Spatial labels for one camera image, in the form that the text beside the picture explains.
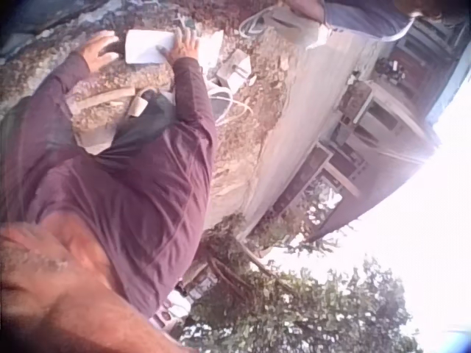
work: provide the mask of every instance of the tree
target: tree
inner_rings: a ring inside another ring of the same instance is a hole
[[[223,284],[214,287],[194,305],[186,345],[203,352],[421,352],[400,329],[410,319],[403,286],[375,260],[353,275],[331,271],[326,283],[306,270],[277,278],[250,271],[243,278],[250,301],[234,299]]]

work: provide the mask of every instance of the bright sky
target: bright sky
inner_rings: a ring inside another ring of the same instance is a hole
[[[471,82],[458,92],[435,130],[438,152],[396,193],[356,222],[334,254],[322,259],[271,254],[283,267],[316,277],[350,271],[365,253],[403,280],[410,329],[436,352],[448,329],[471,330]]]

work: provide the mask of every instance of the white wire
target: white wire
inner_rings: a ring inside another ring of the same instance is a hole
[[[228,119],[228,118],[223,118],[222,120],[220,121],[217,121],[216,122],[216,126],[221,126],[221,125],[224,125],[224,124],[227,124],[231,121],[234,121],[236,120],[237,118],[240,118],[243,114],[246,113],[246,111],[249,111],[250,114],[253,114],[253,110],[251,107],[249,107],[247,104],[245,103],[242,103],[241,101],[236,101],[235,99],[229,99],[229,98],[226,98],[226,97],[219,97],[219,96],[212,96],[210,97],[211,99],[219,99],[220,101],[231,101],[232,103],[235,103],[237,104],[239,107],[243,107],[244,108],[244,111],[236,116],[233,116],[231,119]]]

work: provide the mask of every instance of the rocky ground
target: rocky ground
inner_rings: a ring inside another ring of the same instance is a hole
[[[113,50],[124,54],[124,39],[128,29],[171,30],[182,18],[202,34],[224,30],[224,43],[219,64],[235,49],[250,55],[252,71],[257,76],[252,86],[243,87],[235,99],[251,107],[253,113],[241,115],[233,107],[228,123],[219,127],[219,146],[214,169],[212,197],[231,185],[248,182],[252,176],[267,133],[273,129],[286,101],[297,49],[273,32],[245,40],[238,36],[240,22],[270,4],[269,1],[140,1],[110,0],[92,13],[82,14],[67,24],[48,29],[36,40],[0,67],[0,118],[23,96],[32,94],[46,75],[67,55],[84,43],[94,32],[114,29],[122,39]],[[214,76],[215,70],[208,74]],[[80,100],[116,88],[153,86],[162,90],[171,85],[171,70],[167,65],[126,65],[120,59],[99,74],[80,82],[71,92],[71,99]],[[129,99],[102,104],[75,115],[74,128],[86,132],[117,121],[126,111]]]

